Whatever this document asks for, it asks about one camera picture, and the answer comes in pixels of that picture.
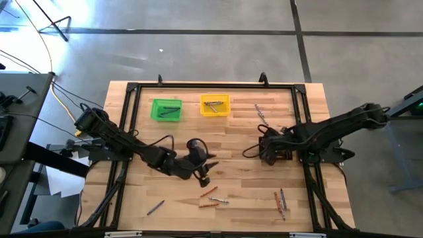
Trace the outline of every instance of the yellow container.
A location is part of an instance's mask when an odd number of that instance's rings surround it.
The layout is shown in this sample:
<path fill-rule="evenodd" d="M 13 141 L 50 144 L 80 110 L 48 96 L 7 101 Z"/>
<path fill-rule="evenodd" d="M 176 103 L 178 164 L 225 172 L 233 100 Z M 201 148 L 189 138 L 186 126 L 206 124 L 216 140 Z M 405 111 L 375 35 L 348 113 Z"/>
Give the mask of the yellow container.
<path fill-rule="evenodd" d="M 217 112 L 206 105 L 205 102 L 221 101 L 223 104 L 212 105 Z M 229 95 L 201 95 L 200 113 L 203 116 L 227 116 L 231 113 L 231 101 Z"/>

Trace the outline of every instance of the green container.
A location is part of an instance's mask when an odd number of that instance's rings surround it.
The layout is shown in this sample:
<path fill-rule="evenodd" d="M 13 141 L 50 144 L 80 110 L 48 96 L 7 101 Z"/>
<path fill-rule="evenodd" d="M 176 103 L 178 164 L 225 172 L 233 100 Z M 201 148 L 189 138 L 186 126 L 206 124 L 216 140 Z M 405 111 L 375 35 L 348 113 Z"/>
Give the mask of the green container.
<path fill-rule="evenodd" d="M 182 100 L 179 99 L 154 99 L 153 107 L 151 108 L 151 118 L 158 122 L 179 122 L 182 114 Z"/>

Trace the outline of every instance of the concrete floor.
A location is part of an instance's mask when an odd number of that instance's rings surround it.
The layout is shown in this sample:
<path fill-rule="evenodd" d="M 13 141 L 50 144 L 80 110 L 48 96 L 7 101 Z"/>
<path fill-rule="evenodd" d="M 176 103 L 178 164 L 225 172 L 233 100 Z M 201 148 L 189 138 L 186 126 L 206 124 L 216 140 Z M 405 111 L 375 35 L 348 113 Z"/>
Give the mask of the concrete floor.
<path fill-rule="evenodd" d="M 36 26 L 48 25 L 30 2 L 20 1 Z M 53 19 L 72 16 L 72 27 L 145 29 L 293 30 L 289 0 L 55 0 L 39 1 Z M 303 30 L 422 31 L 420 0 L 297 0 Z M 9 0 L 0 26 L 26 26 Z M 265 71 L 272 82 L 304 82 L 295 36 L 105 35 L 72 34 L 69 43 L 44 35 L 58 82 L 103 103 L 111 80 L 256 81 Z M 423 80 L 423 38 L 304 37 L 313 82 L 324 83 L 331 115 L 365 102 L 391 106 Z M 40 71 L 49 71 L 45 49 L 31 28 L 0 33 L 0 48 Z M 10 65 L 12 70 L 22 70 Z M 69 105 L 74 115 L 78 108 Z M 74 131 L 63 108 L 48 95 L 41 118 Z M 37 123 L 32 141 L 64 142 L 68 136 Z M 400 173 L 383 130 L 345 138 L 356 157 L 345 162 L 348 192 L 362 231 L 423 234 L 423 190 L 390 194 Z M 34 217 L 58 219 L 68 227 L 78 198 L 40 198 Z M 23 229 L 16 225 L 15 231 Z"/>

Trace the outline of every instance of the yellow cable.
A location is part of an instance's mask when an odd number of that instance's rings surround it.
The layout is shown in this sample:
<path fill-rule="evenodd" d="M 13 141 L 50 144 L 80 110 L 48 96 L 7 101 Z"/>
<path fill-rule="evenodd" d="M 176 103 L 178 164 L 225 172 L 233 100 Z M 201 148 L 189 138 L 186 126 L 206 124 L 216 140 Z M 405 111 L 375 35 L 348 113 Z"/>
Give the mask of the yellow cable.
<path fill-rule="evenodd" d="M 32 22 L 31 18 L 29 18 L 28 14 L 25 12 L 25 10 L 22 8 L 22 6 L 19 4 L 18 0 L 16 0 L 16 4 L 19 6 L 19 8 L 22 10 L 22 12 L 25 14 L 25 16 L 27 17 L 27 19 L 29 20 L 29 22 L 31 22 L 31 25 L 34 27 L 35 31 L 37 32 L 37 34 L 40 36 L 44 46 L 46 47 L 47 50 L 47 54 L 48 54 L 48 58 L 50 59 L 50 71 L 53 72 L 53 63 L 52 63 L 52 55 L 50 54 L 50 51 L 48 50 L 46 41 L 44 41 L 43 37 L 41 36 L 41 34 L 39 33 L 39 31 L 37 30 L 37 27 L 35 26 L 35 24 Z M 52 92 L 54 98 L 61 104 L 61 106 L 66 110 L 67 114 L 71 117 L 72 121 L 75 122 L 75 118 L 72 116 L 72 113 L 69 111 L 68 107 L 66 107 L 64 105 L 64 103 L 59 99 L 59 97 L 56 95 L 56 93 L 53 90 L 53 82 L 52 84 L 50 84 L 50 92 Z M 76 136 L 80 136 L 82 133 L 80 131 L 76 131 L 75 135 Z"/>

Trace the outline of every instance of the orange object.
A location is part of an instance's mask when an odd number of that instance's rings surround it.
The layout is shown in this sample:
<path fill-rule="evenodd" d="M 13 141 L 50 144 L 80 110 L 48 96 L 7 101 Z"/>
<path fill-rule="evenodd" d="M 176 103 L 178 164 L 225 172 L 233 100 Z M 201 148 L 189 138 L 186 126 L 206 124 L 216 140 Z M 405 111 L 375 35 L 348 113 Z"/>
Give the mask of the orange object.
<path fill-rule="evenodd" d="M 207 195 L 207 194 L 209 194 L 210 192 L 213 192 L 214 190 L 216 190 L 217 189 L 217 186 L 216 187 L 214 187 L 214 188 L 212 188 L 211 190 L 209 190 L 208 192 L 206 192 L 206 193 L 203 193 L 200 197 L 202 198 L 202 197 L 204 197 L 205 195 Z"/>
<path fill-rule="evenodd" d="M 278 198 L 278 194 L 276 192 L 274 194 L 275 194 L 276 205 L 278 205 L 278 211 L 279 211 L 279 213 L 282 213 L 282 208 L 280 207 L 280 201 L 279 201 L 279 198 Z"/>
<path fill-rule="evenodd" d="M 198 206 L 199 208 L 209 208 L 209 207 L 212 207 L 212 206 L 218 206 L 219 204 L 206 204 L 206 205 L 201 205 L 201 206 Z"/>

